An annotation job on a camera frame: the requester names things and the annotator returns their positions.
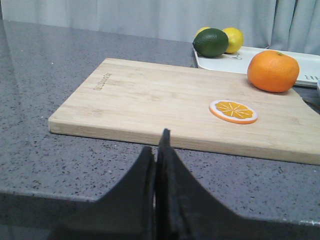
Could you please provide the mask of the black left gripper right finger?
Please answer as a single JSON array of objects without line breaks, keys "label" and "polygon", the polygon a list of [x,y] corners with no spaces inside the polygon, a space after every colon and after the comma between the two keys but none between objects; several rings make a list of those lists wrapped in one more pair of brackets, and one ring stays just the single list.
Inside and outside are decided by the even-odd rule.
[{"label": "black left gripper right finger", "polygon": [[270,240],[262,221],[237,215],[195,179],[170,145],[164,129],[156,163],[158,240]]}]

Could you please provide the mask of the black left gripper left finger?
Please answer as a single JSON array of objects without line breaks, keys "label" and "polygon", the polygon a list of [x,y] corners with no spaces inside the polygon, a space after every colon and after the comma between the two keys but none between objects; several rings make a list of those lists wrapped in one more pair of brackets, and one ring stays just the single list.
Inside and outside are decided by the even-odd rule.
[{"label": "black left gripper left finger", "polygon": [[60,221],[50,240],[152,240],[156,163],[144,147],[126,175],[91,206]]}]

